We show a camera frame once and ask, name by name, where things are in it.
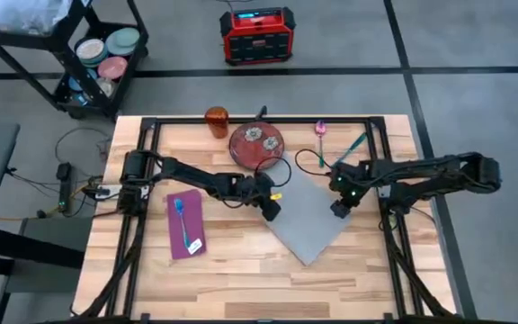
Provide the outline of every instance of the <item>gray felt mat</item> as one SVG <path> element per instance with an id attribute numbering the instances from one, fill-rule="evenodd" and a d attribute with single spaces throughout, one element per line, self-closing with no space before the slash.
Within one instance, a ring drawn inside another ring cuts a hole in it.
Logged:
<path id="1" fill-rule="evenodd" d="M 283 157 L 291 165 L 292 177 L 288 184 L 273 190 L 273 193 L 282 194 L 277 201 L 281 212 L 275 220 L 267 222 L 267 226 L 308 266 L 335 240 L 351 218 L 342 220 L 334 216 L 329 207 L 337 199 L 335 195 L 329 189 L 317 186 L 309 175 L 299 170 L 292 156 L 284 153 Z M 280 183 L 287 178 L 289 169 L 279 162 L 266 173 L 275 183 Z"/>

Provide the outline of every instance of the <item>pink plate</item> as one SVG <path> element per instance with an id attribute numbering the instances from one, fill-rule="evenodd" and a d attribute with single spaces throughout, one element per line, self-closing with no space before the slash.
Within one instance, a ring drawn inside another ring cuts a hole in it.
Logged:
<path id="1" fill-rule="evenodd" d="M 100 77 L 116 80 L 123 76 L 127 68 L 127 60 L 122 57 L 112 57 L 101 62 L 97 68 Z"/>

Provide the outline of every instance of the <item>gray floor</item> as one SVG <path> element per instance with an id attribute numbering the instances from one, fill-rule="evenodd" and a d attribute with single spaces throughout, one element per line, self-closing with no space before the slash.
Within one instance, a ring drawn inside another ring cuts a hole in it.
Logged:
<path id="1" fill-rule="evenodd" d="M 218 26 L 225 4 L 212 0 L 137 2 L 151 33 L 150 58 L 142 69 L 225 68 Z M 95 3 L 102 19 L 130 18 L 124 2 Z M 518 65 L 518 1 L 394 3 L 413 67 Z M 235 4 L 236 8 L 269 5 L 288 5 L 296 13 L 298 28 L 294 58 L 265 68 L 398 65 L 382 1 L 256 0 Z M 192 24 L 187 25 L 187 16 L 194 17 Z M 14 50 L 13 54 L 31 71 L 60 70 L 48 53 Z M 0 72 L 9 71 L 0 62 Z M 501 191 L 452 194 L 448 202 L 479 316 L 518 320 L 518 75 L 416 76 L 415 81 L 437 155 L 478 150 L 501 163 Z M 401 76 L 136 79 L 123 113 L 202 113 L 217 104 L 232 113 L 255 113 L 267 104 L 272 113 L 405 113 L 413 120 Z M 105 121 L 69 120 L 23 81 L 0 81 L 0 122 L 22 125 L 12 166 L 37 180 L 53 179 L 57 165 L 53 146 L 63 132 L 78 125 L 112 129 Z M 62 146 L 62 157 L 87 173 L 101 173 L 101 161 L 90 144 L 98 139 L 92 133 L 77 134 Z M 0 216 L 32 216 L 53 202 L 22 183 L 5 179 Z M 0 222 L 0 228 L 8 230 L 17 230 L 17 225 Z M 72 298 L 72 292 L 15 295 L 4 322 L 65 318 Z"/>

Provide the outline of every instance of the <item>red plate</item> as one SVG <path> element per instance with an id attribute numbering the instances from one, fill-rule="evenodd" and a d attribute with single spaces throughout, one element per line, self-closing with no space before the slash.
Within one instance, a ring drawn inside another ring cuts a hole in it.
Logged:
<path id="1" fill-rule="evenodd" d="M 127 60 L 122 57 L 112 57 L 101 62 L 97 68 L 100 77 L 116 80 L 123 76 L 127 68 Z"/>
<path id="2" fill-rule="evenodd" d="M 247 169 L 255 170 L 266 158 L 259 169 L 272 167 L 283 155 L 285 143 L 283 136 L 275 127 L 263 121 L 249 122 L 239 126 L 229 140 L 229 153 L 235 162 Z"/>

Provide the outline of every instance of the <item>red power station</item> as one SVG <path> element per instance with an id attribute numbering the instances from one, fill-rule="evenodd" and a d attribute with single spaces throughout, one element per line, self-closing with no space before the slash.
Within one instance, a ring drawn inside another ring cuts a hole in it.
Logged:
<path id="1" fill-rule="evenodd" d="M 281 62 L 292 55 L 295 19 L 288 7 L 224 13 L 219 21 L 230 65 Z"/>

